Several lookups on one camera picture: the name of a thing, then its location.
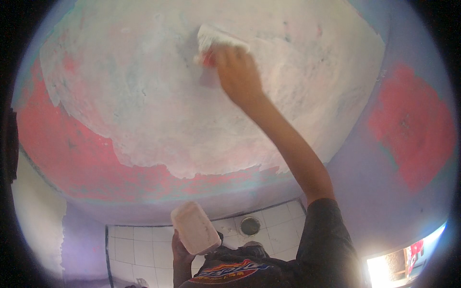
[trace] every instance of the printed logo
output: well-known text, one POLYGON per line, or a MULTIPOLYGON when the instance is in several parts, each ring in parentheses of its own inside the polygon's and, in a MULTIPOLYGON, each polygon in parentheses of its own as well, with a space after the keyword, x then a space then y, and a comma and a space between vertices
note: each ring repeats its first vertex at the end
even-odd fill
POLYGON ((258 270, 266 270, 269 267, 269 265, 257 264, 251 262, 249 259, 245 259, 241 263, 221 264, 214 268, 204 269, 197 277, 189 281, 200 284, 222 284, 240 280, 258 270))

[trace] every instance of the person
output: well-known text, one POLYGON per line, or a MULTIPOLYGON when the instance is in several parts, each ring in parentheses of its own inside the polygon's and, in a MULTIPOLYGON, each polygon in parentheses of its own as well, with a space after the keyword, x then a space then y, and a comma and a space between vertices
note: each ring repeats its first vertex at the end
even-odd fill
POLYGON ((223 90, 272 140, 307 197, 296 259, 270 258, 257 242, 205 256, 192 277, 189 254, 177 231, 172 239, 174 288, 358 287, 361 269, 335 201, 330 176, 312 148, 264 95, 254 59, 239 47, 213 48, 223 90))

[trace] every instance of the paint container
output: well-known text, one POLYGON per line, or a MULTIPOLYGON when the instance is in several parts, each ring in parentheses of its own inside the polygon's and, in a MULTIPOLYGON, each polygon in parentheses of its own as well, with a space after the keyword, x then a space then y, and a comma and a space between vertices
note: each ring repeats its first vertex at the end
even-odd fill
POLYGON ((221 239, 202 207, 189 201, 171 212, 179 239, 193 255, 205 255, 221 245, 221 239))

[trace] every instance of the floor tile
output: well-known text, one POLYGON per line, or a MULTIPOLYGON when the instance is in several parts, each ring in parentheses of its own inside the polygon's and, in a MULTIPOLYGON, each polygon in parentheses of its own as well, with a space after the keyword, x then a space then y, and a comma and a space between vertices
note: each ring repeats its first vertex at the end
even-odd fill
POLYGON ((109 236, 110 237, 115 237, 115 226, 114 225, 108 225, 109 229, 109 236))
POLYGON ((154 263, 158 268, 173 268, 173 251, 171 242, 152 242, 154 263))
POLYGON ((131 267, 131 264, 116 260, 109 260, 109 264, 113 278, 117 278, 130 283, 134 282, 133 268, 131 267))
POLYGON ((232 250, 236 250, 241 246, 238 235, 224 237, 223 245, 232 250))
POLYGON ((306 221, 306 216, 301 216, 296 219, 293 219, 295 223, 296 232, 298 233, 299 240, 301 240, 302 231, 304 230, 304 222, 306 221))
POLYGON ((240 246, 243 246, 245 243, 250 241, 256 241, 262 244, 267 254, 274 254, 274 250, 271 245, 271 240, 269 239, 269 234, 266 228, 261 229, 256 235, 250 237, 244 237, 242 235, 239 235, 238 239, 240 242, 240 246))
POLYGON ((109 259, 115 260, 115 238, 109 237, 107 239, 107 248, 109 250, 109 259))
POLYGON ((199 272, 200 268, 192 268, 192 277, 199 272))
POLYGON ((115 238, 115 259, 126 263, 135 263, 133 240, 115 238))
POLYGON ((154 267, 154 249, 152 242, 134 240, 135 264, 154 267))
POLYGON ((114 288, 125 288, 126 285, 122 283, 118 283, 114 281, 114 288))
POLYGON ((221 232, 224 237, 237 235, 237 229, 233 218, 222 219, 212 222, 216 231, 221 232))
POLYGON ((115 237, 133 239, 133 227, 115 226, 115 237))
POLYGON ((279 252, 277 254, 274 254, 274 256, 272 256, 272 258, 277 258, 277 259, 280 259, 280 260, 283 260, 283 261, 294 260, 294 259, 296 259, 296 254, 298 253, 298 247, 299 246, 296 246, 296 247, 290 248, 288 250, 285 250, 285 251, 279 252))
POLYGON ((155 268, 159 288, 173 288, 173 269, 155 268))
POLYGON ((299 236, 293 220, 267 228, 274 253, 299 245, 299 236))
POLYGON ((138 278, 142 278, 146 280, 149 288, 158 288, 154 267, 133 265, 133 278, 135 279, 135 283, 137 283, 138 278))
POLYGON ((152 241, 152 227, 133 227, 134 239, 152 241))
POLYGON ((288 210, 290 211, 291 218, 293 219, 306 215, 304 214, 304 210, 301 207, 301 204, 299 203, 299 201, 295 200, 295 201, 288 202, 287 206, 288 206, 288 210))
POLYGON ((265 228, 266 227, 266 223, 264 222, 264 217, 262 216, 262 212, 261 211, 257 211, 257 212, 253 212, 253 213, 249 213, 249 214, 245 214, 245 215, 242 215, 242 216, 237 216, 237 217, 234 217, 234 222, 235 222, 235 227, 237 229, 237 231, 240 230, 240 222, 245 219, 246 217, 255 217, 259 220, 260 224, 261 224, 261 229, 265 228))
POLYGON ((192 261, 192 268, 201 268, 204 262, 205 256, 197 255, 194 261, 192 261))
POLYGON ((171 227, 152 227, 152 241, 171 242, 174 228, 171 227))
POLYGON ((290 211, 286 204, 275 206, 262 211, 266 227, 278 225, 291 220, 290 211))

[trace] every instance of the white paint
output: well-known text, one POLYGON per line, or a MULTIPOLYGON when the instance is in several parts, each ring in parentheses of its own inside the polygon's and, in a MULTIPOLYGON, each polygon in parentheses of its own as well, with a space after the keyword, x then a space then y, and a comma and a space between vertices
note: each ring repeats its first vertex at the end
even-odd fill
POLYGON ((17 176, 11 188, 24 237, 39 263, 54 277, 62 278, 62 218, 66 200, 44 182, 21 152, 17 176))
POLYGON ((254 165, 287 172, 215 72, 192 64, 202 23, 250 43, 267 95, 329 162, 364 108, 384 55, 381 38, 343 0, 80 0, 40 49, 52 102, 111 138, 127 166, 165 164, 179 178, 254 165))

